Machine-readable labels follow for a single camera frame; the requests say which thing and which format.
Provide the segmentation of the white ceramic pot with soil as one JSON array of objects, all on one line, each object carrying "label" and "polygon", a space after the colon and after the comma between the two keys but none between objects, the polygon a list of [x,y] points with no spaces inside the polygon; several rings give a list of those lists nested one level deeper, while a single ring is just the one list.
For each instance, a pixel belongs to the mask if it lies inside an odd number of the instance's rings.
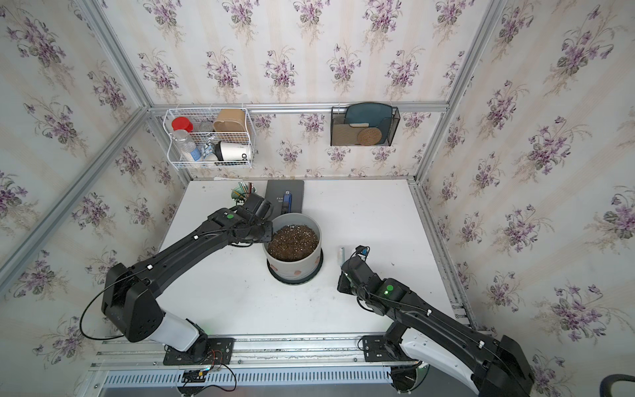
[{"label": "white ceramic pot with soil", "polygon": [[273,220],[273,238],[264,252],[280,261],[299,261],[322,249],[319,225],[302,213],[287,213]]}]

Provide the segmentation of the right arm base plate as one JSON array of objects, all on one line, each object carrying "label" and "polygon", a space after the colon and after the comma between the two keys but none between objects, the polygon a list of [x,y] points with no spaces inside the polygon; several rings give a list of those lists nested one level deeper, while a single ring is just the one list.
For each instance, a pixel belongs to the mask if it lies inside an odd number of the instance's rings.
[{"label": "right arm base plate", "polygon": [[365,335],[357,343],[365,362],[402,362],[407,358],[400,347],[385,336]]}]

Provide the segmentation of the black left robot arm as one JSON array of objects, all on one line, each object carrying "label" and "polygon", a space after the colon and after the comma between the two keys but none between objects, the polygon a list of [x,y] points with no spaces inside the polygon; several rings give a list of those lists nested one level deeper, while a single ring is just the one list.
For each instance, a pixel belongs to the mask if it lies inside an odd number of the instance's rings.
[{"label": "black left robot arm", "polygon": [[106,277],[101,310],[128,342],[152,340],[185,352],[207,334],[188,319],[160,307],[161,296],[180,276],[227,246],[267,243],[273,235],[271,203],[250,195],[242,205],[220,208],[193,232],[132,266],[120,263]]}]

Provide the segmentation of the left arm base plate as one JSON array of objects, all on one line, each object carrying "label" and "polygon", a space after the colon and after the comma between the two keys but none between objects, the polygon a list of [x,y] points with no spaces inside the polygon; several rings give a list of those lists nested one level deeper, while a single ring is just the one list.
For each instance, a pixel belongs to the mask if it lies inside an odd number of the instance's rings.
[{"label": "left arm base plate", "polygon": [[205,346],[195,343],[186,352],[180,352],[173,347],[165,347],[163,365],[167,367],[186,365],[217,365],[231,362],[236,339],[233,337],[211,337]]}]

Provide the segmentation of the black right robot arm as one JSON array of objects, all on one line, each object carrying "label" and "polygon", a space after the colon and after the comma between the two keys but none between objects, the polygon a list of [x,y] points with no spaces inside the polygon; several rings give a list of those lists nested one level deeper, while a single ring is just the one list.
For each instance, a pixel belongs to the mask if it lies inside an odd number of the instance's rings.
[{"label": "black right robot arm", "polygon": [[535,376],[511,337],[497,339],[459,323],[408,286],[382,279],[360,255],[342,267],[337,289],[363,308],[391,319],[385,346],[398,362],[423,362],[458,380],[478,396],[528,396]]}]

